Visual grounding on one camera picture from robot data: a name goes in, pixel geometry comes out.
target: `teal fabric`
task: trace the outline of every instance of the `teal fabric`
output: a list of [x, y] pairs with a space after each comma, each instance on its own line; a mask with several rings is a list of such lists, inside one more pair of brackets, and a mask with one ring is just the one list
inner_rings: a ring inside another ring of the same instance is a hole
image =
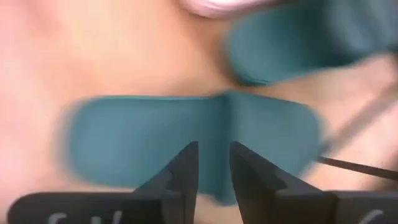
[[200, 148], [199, 191], [235, 203], [232, 140], [300, 175], [319, 151], [317, 117], [305, 106], [230, 92], [209, 98], [112, 96], [86, 102], [72, 119], [70, 167], [82, 178], [138, 187], [189, 142]]
[[324, 0], [297, 1], [238, 21], [225, 47], [241, 82], [266, 85], [351, 63], [330, 44], [323, 6]]

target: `pink object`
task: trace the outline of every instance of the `pink object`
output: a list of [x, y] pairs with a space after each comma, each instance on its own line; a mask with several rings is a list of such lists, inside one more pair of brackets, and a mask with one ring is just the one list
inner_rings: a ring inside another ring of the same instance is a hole
[[204, 17], [223, 17], [232, 12], [279, 2], [278, 0], [181, 0], [183, 7]]

